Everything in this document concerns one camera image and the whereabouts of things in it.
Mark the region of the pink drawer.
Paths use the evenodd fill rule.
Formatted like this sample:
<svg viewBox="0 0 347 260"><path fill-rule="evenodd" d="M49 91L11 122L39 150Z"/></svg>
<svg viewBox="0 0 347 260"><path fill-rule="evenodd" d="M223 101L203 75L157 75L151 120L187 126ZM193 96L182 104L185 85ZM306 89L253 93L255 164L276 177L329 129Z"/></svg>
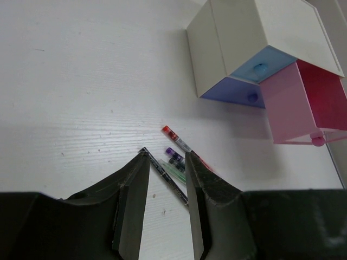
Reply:
<svg viewBox="0 0 347 260"><path fill-rule="evenodd" d="M260 83L275 144L322 146L346 139L340 76L297 60Z"/></svg>

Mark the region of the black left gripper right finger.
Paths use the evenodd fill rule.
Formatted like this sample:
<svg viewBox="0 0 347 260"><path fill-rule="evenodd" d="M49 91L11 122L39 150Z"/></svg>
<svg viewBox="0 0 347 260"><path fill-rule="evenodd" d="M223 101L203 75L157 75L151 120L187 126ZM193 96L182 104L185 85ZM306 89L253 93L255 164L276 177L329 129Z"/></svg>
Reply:
<svg viewBox="0 0 347 260"><path fill-rule="evenodd" d="M195 259L346 259L346 190L241 191L185 155Z"/></svg>

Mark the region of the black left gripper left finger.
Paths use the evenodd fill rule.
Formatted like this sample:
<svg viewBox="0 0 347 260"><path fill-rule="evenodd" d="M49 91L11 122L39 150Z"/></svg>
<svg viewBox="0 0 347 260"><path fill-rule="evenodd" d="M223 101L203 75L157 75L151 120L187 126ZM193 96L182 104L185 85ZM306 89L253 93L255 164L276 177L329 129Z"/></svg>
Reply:
<svg viewBox="0 0 347 260"><path fill-rule="evenodd" d="M149 171L141 152L67 199L1 193L1 259L138 259Z"/></svg>

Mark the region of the light blue small drawer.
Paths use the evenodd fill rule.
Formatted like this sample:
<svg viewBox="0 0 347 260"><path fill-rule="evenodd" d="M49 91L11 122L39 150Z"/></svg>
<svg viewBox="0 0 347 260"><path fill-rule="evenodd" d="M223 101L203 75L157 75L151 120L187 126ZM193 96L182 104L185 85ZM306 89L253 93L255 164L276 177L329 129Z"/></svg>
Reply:
<svg viewBox="0 0 347 260"><path fill-rule="evenodd" d="M230 76L260 83L296 60L295 57L269 45L232 72Z"/></svg>

